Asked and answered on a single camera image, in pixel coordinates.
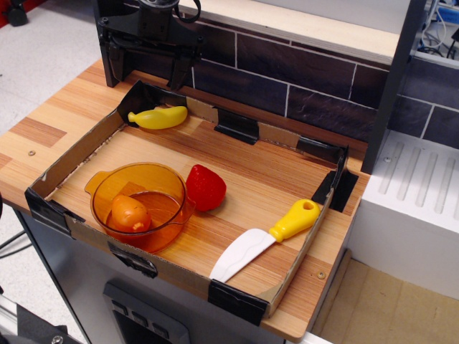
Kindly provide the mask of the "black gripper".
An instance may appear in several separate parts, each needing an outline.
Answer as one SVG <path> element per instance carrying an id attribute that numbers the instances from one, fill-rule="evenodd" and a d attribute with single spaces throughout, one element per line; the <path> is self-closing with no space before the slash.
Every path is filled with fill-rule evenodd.
<path id="1" fill-rule="evenodd" d="M 139 6 L 129 14 L 103 16 L 98 20 L 102 38 L 108 45 L 110 78 L 108 85 L 124 81 L 126 50 L 156 54 L 176 54 L 172 61 L 169 88 L 180 89 L 195 63 L 194 54 L 204 46 L 204 37 L 185 27 L 199 18 L 179 14 L 178 6 Z"/>

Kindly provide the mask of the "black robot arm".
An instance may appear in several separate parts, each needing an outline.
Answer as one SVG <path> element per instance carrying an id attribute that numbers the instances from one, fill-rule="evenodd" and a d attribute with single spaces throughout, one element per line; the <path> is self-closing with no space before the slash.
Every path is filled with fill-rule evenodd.
<path id="1" fill-rule="evenodd" d="M 180 89 L 200 59 L 203 36 L 185 27 L 199 19 L 181 17 L 178 1 L 94 1 L 95 22 L 107 86 L 114 87 L 136 70 L 144 54 L 171 58 L 168 87 Z"/>

